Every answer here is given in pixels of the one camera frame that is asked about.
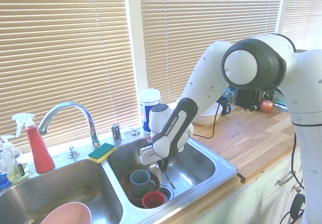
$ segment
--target yellow sponge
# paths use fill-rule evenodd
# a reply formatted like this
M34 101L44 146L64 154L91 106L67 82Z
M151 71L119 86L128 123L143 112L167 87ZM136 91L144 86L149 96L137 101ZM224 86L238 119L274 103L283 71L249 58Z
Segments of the yellow sponge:
M115 147L113 145L105 143L89 154L89 160L99 164L114 151Z

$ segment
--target cord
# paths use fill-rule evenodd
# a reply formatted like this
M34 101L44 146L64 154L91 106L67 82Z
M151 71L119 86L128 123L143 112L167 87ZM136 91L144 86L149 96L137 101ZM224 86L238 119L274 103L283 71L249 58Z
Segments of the cord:
M283 216L283 218L281 219L280 224L282 224L283 220L287 217L287 215L288 215L289 213L291 213L291 212L289 211L288 213L286 213L286 214Z
M299 220L299 218L301 217L301 216L303 216L303 213L304 213L304 210L302 210L302 212L297 216L297 218L295 219L295 220L293 220L290 224L295 224L295 222L297 221L297 220Z
M219 110L219 106L220 106L220 104L218 103L217 111L216 111L216 114L215 114L215 119L213 121L213 126L212 126L212 136L211 137L205 137L205 136L201 136L201 135L197 135L197 134L194 134L194 136L203 137L203 138L206 138L206 139L211 139L214 136L214 134L215 134L215 125L216 125L216 117L217 117L217 113L218 113L218 110Z
M293 151L292 151L292 164L291 164L291 171L292 174L294 175L294 178L296 179L297 183L299 184L299 186L304 190L304 187L302 186L302 184L298 181L297 176L295 175L294 169L293 169L293 164L294 164L294 154L295 154L295 147L296 147L296 133L294 133L294 146L293 146Z

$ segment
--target red spray bottle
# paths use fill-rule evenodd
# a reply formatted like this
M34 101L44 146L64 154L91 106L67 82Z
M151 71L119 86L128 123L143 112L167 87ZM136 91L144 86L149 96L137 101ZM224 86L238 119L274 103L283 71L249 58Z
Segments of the red spray bottle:
M16 137L19 137L22 126L25 125L31 152L34 157L36 172L41 174L54 168L55 163L48 153L44 140L37 131L36 124L32 120L34 117L35 114L20 113L12 116L12 119L17 123Z

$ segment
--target kitchen sink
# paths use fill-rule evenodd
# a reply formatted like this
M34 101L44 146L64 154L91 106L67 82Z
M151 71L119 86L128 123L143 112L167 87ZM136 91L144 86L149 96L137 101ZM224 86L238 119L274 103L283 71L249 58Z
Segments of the kitchen sink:
M190 138L184 150L169 161L166 174L175 186L172 188L156 163L141 164L138 151L147 144L146 138L145 133L122 134L116 150L100 164L88 160L91 144L75 147L80 156L73 160L67 158L68 153L55 157L54 170L34 173L0 190L0 223L40 224L58 206L78 201L91 210L93 224L157 224L237 174L235 166ZM104 142L114 144L111 139ZM157 175L165 204L144 209L130 202L121 183L138 169Z
M88 206L93 224L117 224L123 214L102 165L84 159L9 187L0 195L0 223L40 224L71 201Z

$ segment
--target horizontal blinds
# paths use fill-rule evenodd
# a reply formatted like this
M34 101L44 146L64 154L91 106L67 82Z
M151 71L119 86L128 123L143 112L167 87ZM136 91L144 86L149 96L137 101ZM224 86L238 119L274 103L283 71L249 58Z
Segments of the horizontal blinds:
M282 34L297 49L316 49L322 37L322 0L287 0Z
M115 121L139 124L124 0L0 0L0 133L15 134L11 116L53 106L84 105L98 134ZM44 136L53 146L89 136L76 108L58 113ZM26 132L13 140L30 151Z
M148 86L173 102L212 42L275 33L279 7L280 0L141 0Z

